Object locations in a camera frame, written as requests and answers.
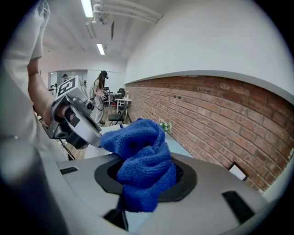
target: ceiling light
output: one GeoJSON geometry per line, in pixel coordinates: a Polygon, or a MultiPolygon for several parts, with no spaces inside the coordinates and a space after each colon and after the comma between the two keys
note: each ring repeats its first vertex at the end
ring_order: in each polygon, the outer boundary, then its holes
{"type": "Polygon", "coordinates": [[[100,54],[101,54],[102,56],[105,55],[104,50],[103,50],[102,43],[97,43],[96,45],[97,45],[97,47],[98,47],[98,49],[99,49],[99,51],[100,51],[100,54]]]}
{"type": "Polygon", "coordinates": [[[93,10],[92,10],[92,5],[91,5],[91,0],[81,0],[83,9],[85,12],[85,15],[87,18],[92,18],[93,17],[93,10]]]}

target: cable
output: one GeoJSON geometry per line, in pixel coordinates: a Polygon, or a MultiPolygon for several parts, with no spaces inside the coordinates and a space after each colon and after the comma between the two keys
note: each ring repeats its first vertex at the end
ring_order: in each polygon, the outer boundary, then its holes
{"type": "Polygon", "coordinates": [[[72,155],[72,153],[70,152],[70,150],[68,150],[68,148],[64,145],[64,143],[62,142],[62,140],[59,140],[60,143],[62,144],[62,146],[65,148],[65,150],[68,152],[68,155],[75,160],[75,157],[72,155]]]}

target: ceiling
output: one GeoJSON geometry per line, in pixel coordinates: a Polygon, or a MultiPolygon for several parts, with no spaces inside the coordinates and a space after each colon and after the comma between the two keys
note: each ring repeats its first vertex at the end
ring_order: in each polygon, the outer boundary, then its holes
{"type": "MultiPolygon", "coordinates": [[[[175,0],[128,0],[164,14],[175,0]]],[[[99,53],[96,43],[106,46],[106,56],[128,59],[144,33],[153,25],[139,19],[113,16],[113,39],[105,37],[111,32],[111,25],[94,23],[96,39],[92,39],[87,26],[81,0],[49,0],[50,19],[48,21],[43,47],[45,51],[83,50],[99,53]]]]}

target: towel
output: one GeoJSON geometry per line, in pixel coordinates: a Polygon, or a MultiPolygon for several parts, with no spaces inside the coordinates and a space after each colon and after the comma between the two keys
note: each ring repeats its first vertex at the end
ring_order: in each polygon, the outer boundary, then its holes
{"type": "Polygon", "coordinates": [[[154,211],[159,194],[176,184],[176,167],[164,140],[161,126],[141,118],[101,137],[104,149],[125,160],[116,180],[123,185],[127,211],[154,211]]]}

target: machine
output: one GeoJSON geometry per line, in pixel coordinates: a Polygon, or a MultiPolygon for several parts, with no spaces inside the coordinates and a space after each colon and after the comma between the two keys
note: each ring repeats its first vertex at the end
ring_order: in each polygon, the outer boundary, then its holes
{"type": "MultiPolygon", "coordinates": [[[[67,139],[76,148],[85,143],[99,147],[101,129],[90,118],[92,108],[78,77],[61,84],[52,105],[53,121],[45,129],[48,136],[67,139]],[[64,103],[70,106],[66,119],[56,119],[64,103]],[[69,120],[71,113],[75,118],[69,120]]],[[[20,208],[49,234],[246,234],[270,208],[225,168],[171,153],[177,184],[159,195],[153,213],[129,213],[123,206],[123,186],[115,180],[119,156],[55,162],[49,152],[17,137],[1,141],[1,180],[20,208]]]]}

